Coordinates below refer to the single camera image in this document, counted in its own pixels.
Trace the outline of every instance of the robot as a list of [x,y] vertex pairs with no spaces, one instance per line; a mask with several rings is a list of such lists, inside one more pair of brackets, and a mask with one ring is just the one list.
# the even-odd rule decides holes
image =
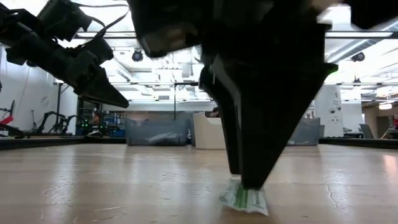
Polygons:
[[[127,0],[137,39],[152,58],[200,45],[200,87],[220,106],[229,168],[246,189],[260,189],[297,123],[337,66],[324,62],[325,32],[317,16],[351,6],[353,24],[369,29],[398,15],[393,1]],[[100,64],[113,57],[103,40],[64,49],[92,19],[78,4],[50,0],[37,16],[0,5],[0,42],[7,60],[26,61],[63,80],[85,99],[127,107]],[[275,89],[276,83],[284,91]]]

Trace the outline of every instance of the camera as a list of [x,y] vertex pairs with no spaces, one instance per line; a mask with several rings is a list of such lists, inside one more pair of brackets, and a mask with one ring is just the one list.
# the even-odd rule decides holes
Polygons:
[[142,55],[142,51],[140,49],[136,49],[134,50],[131,58],[135,62],[140,62],[142,59],[144,59],[144,56]]
[[365,54],[360,52],[354,56],[351,57],[351,60],[353,62],[362,62],[363,60],[365,60]]

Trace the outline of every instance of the snack wrapper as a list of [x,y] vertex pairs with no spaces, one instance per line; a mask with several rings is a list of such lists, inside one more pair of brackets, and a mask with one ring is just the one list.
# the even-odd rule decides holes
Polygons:
[[221,204],[242,212],[259,212],[268,216],[264,189],[246,190],[241,180],[230,179],[226,192],[220,195]]

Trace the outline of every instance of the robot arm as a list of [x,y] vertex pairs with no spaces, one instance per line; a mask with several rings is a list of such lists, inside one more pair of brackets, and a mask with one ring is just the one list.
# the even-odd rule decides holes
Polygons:
[[348,3],[362,28],[398,16],[385,0],[377,7],[369,0],[127,1],[148,56],[201,45],[200,87],[220,107],[229,168],[247,189],[262,187],[325,78],[337,70],[325,63],[330,26],[318,24],[319,13]]
[[49,116],[51,116],[51,115],[57,115],[59,118],[61,118],[61,119],[63,119],[63,120],[67,120],[67,118],[66,118],[65,115],[63,115],[63,114],[60,114],[60,113],[57,113],[57,112],[54,112],[54,111],[46,112],[46,113],[44,113],[43,121],[41,122],[40,126],[39,126],[39,127],[37,128],[37,130],[36,130],[36,133],[37,133],[37,134],[42,134],[42,133],[43,133],[45,123],[47,122],[47,119],[48,119]]
[[58,39],[71,41],[91,22],[92,18],[69,0],[48,1],[37,17],[0,3],[0,43],[9,47],[8,62],[42,68],[72,86],[80,98],[127,107],[128,100],[109,83],[100,66],[113,58],[112,49],[100,35],[75,48],[57,43]]

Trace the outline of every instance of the cable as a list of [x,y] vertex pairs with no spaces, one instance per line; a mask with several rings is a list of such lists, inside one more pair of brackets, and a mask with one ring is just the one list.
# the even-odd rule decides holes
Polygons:
[[21,106],[22,100],[24,99],[25,90],[26,90],[26,86],[27,86],[27,81],[28,81],[28,79],[29,79],[29,74],[30,74],[30,67],[28,67],[28,71],[27,71],[27,75],[26,75],[26,80],[25,80],[24,89],[23,89],[23,91],[22,91],[22,95],[21,95],[21,98],[20,98],[20,100],[19,100],[19,104],[18,104],[18,107],[17,107],[17,113],[16,113],[16,115],[15,115],[16,118],[18,117],[19,107]]
[[[107,7],[127,7],[127,8],[129,8],[129,6],[126,5],[126,4],[111,4],[111,5],[102,5],[102,6],[91,6],[91,5],[80,4],[80,3],[74,2],[74,5],[79,6],[79,7],[91,7],[91,8],[107,8]],[[115,24],[117,24],[118,22],[122,21],[122,20],[127,16],[127,14],[129,13],[129,11],[130,11],[130,8],[129,8],[129,10],[127,10],[127,12],[126,12],[124,15],[122,15],[122,16],[119,17],[119,18],[117,18],[115,21],[111,22],[111,23],[108,24],[108,25],[105,25],[103,22],[101,22],[99,19],[97,19],[97,18],[95,18],[95,17],[89,16],[93,21],[95,21],[95,22],[101,24],[101,25],[103,26],[103,28],[102,28],[100,31],[98,31],[97,34],[96,34],[91,40],[89,40],[87,43],[83,44],[82,46],[84,46],[84,45],[86,45],[86,44],[88,44],[88,43],[90,43],[90,42],[92,42],[92,41],[94,41],[94,40],[96,40],[96,39],[99,39],[99,38],[104,37],[106,31],[107,31],[110,27],[112,27],[113,25],[115,25]]]
[[43,115],[43,117],[40,120],[38,120],[38,122],[36,122],[36,124],[41,124],[43,119],[44,119],[44,115]]
[[5,117],[6,117],[6,114],[8,113],[8,111],[7,112],[4,112],[4,114],[3,114],[3,116],[1,117],[1,119],[0,119],[0,121],[2,121]]

